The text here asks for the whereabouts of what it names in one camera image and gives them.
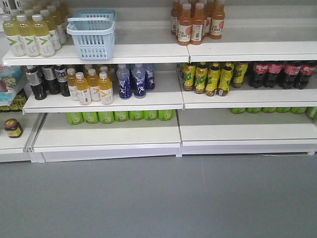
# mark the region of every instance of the grey floor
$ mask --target grey floor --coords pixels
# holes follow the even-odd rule
[[[317,157],[0,164],[1,238],[315,238]]]

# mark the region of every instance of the shelf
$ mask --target shelf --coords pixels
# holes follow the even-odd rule
[[[123,100],[119,97],[118,89],[114,83],[114,100],[110,105],[92,102],[83,106],[61,94],[48,95],[44,100],[38,101],[31,95],[23,111],[25,113],[59,113],[183,109],[183,98],[176,72],[156,71],[155,84],[155,89],[147,92],[145,98],[137,99],[132,95],[130,99]]]
[[[46,162],[176,155],[177,119],[69,125],[65,114],[48,114],[34,144]]]
[[[307,88],[283,89],[253,88],[246,80],[239,89],[230,87],[227,96],[196,94],[194,91],[182,91],[185,109],[199,108],[239,108],[239,107],[314,107],[317,106],[317,76],[314,74]]]
[[[182,154],[278,153],[317,150],[317,127],[306,115],[230,109],[178,111]]]

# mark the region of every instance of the cola bottle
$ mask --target cola bottle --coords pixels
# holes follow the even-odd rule
[[[268,71],[264,76],[264,87],[273,88],[276,85],[276,79],[283,69],[283,61],[271,61],[268,64]]]
[[[290,89],[293,87],[296,75],[299,73],[302,62],[299,60],[288,61],[277,80],[280,87]]]
[[[268,70],[268,63],[266,61],[254,62],[253,72],[250,78],[250,86],[254,88],[261,87],[267,70]]]
[[[314,72],[314,68],[316,67],[317,61],[305,61],[303,66],[294,79],[294,87],[299,89],[306,88],[310,77]]]

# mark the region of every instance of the blue plastic basket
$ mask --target blue plastic basket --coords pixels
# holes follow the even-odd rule
[[[82,60],[112,58],[116,12],[110,9],[86,9],[68,19],[67,33],[73,37]]]

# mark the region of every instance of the red label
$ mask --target red label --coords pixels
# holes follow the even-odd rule
[[[299,73],[300,70],[301,70],[300,66],[294,66],[294,65],[287,64],[285,69],[284,69],[284,72],[288,75],[295,76]]]
[[[268,64],[254,63],[253,71],[258,74],[265,74],[268,70]]]
[[[283,65],[282,64],[273,64],[273,63],[271,63],[268,66],[268,72],[269,73],[278,74],[278,73],[281,72],[282,69],[283,69]]]
[[[301,74],[304,75],[312,75],[314,72],[314,66],[310,66],[310,65],[303,65],[301,68]]]

